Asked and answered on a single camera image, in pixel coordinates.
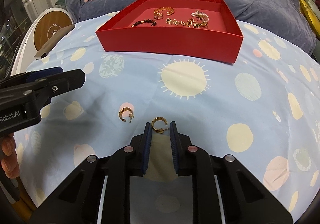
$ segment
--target red tray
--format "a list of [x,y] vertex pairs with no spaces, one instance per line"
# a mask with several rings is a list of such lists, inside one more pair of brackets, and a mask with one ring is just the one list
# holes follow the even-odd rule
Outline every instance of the red tray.
[[[164,19],[131,27],[153,18],[153,10],[172,7]],[[209,16],[208,29],[169,25],[166,18],[187,21],[199,10]],[[116,14],[96,34],[105,51],[151,52],[186,55],[235,63],[243,40],[241,30],[224,0],[137,0]]]

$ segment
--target earring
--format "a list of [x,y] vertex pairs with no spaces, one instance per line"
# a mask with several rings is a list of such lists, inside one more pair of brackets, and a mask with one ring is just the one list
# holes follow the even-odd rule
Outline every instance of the earring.
[[163,128],[156,129],[156,128],[154,127],[154,124],[155,124],[156,121],[163,121],[163,122],[165,123],[165,125],[168,125],[168,122],[167,122],[166,119],[164,119],[163,117],[156,117],[156,118],[153,119],[152,122],[151,122],[151,127],[152,127],[153,131],[155,131],[156,133],[158,133],[158,134],[163,134],[164,131],[170,129],[170,127],[167,128],[167,129],[163,129]]
[[125,108],[122,108],[122,109],[120,110],[120,112],[119,112],[119,118],[120,118],[120,120],[123,121],[123,122],[126,122],[126,121],[127,121],[126,119],[122,118],[122,114],[123,114],[125,111],[130,111],[130,114],[129,114],[130,121],[129,121],[129,123],[131,123],[132,118],[134,118],[134,114],[133,114],[133,111],[131,110],[131,108],[129,108],[129,107],[125,107]]

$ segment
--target human hand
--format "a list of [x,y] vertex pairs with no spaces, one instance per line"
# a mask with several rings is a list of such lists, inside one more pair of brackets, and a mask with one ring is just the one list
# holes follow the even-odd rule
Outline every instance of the human hand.
[[4,137],[1,149],[4,152],[4,158],[1,160],[1,166],[8,178],[13,179],[19,176],[20,169],[16,153],[16,142],[14,133]]

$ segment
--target metal screw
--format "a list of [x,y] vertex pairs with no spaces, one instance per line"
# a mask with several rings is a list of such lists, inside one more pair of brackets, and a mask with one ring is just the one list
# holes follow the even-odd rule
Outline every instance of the metal screw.
[[194,145],[190,145],[190,146],[188,147],[188,151],[189,151],[189,152],[196,152],[196,151],[198,151],[198,147],[196,147],[196,146],[194,146]]
[[29,95],[29,94],[31,94],[32,93],[32,90],[31,89],[29,89],[29,90],[26,90],[24,93],[23,93],[23,95]]
[[235,157],[233,155],[228,154],[225,156],[225,160],[228,162],[233,162],[235,160]]
[[126,146],[126,147],[123,148],[123,150],[125,152],[132,152],[133,151],[133,147],[132,146]]
[[87,157],[87,161],[88,162],[95,162],[96,159],[97,159],[97,157],[95,157],[94,155],[90,155],[90,156]]

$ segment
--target black bead bracelet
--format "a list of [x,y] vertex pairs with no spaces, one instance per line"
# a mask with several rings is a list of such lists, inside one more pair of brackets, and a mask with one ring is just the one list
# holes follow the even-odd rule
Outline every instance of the black bead bracelet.
[[138,26],[139,24],[142,23],[152,23],[151,26],[156,26],[157,22],[153,20],[143,20],[143,21],[137,21],[136,23],[132,24],[132,27]]

